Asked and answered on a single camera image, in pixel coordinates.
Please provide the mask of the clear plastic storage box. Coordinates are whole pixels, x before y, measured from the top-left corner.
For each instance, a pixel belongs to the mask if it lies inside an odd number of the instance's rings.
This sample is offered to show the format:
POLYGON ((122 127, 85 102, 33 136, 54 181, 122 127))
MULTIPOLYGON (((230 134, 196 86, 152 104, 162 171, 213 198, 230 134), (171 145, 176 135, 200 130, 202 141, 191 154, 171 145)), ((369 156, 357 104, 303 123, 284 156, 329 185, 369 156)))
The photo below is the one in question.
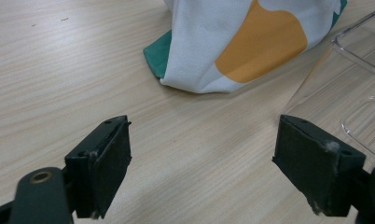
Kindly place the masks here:
POLYGON ((363 152, 375 167, 375 10, 336 34, 283 111, 363 152))

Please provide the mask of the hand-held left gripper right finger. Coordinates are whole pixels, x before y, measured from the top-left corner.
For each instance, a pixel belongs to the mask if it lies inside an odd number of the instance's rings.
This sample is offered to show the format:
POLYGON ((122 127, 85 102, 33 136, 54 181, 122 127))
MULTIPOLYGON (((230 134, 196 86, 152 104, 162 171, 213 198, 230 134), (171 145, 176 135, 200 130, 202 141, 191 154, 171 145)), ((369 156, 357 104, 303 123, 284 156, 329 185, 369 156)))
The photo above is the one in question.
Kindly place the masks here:
POLYGON ((272 161, 316 214, 348 215, 351 180, 365 159, 365 154, 308 120, 280 117, 272 161))

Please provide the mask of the white cloth tote bag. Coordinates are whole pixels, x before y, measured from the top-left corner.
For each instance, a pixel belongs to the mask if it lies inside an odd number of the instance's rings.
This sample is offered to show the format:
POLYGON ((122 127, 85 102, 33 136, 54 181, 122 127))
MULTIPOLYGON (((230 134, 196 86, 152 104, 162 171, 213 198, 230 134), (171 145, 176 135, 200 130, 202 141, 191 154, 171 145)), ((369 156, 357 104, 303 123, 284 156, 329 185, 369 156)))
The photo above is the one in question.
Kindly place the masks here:
POLYGON ((348 0, 164 0, 172 28, 144 49, 165 86, 232 92, 316 46, 348 0))

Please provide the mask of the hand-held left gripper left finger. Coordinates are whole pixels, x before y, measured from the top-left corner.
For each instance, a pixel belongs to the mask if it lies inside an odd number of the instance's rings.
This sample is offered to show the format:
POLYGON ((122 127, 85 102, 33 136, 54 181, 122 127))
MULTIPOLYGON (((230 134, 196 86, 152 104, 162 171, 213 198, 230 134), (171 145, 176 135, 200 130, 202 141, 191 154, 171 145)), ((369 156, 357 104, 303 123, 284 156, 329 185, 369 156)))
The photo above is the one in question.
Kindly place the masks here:
POLYGON ((127 116, 103 121, 65 157, 78 218, 104 218, 132 160, 127 116))

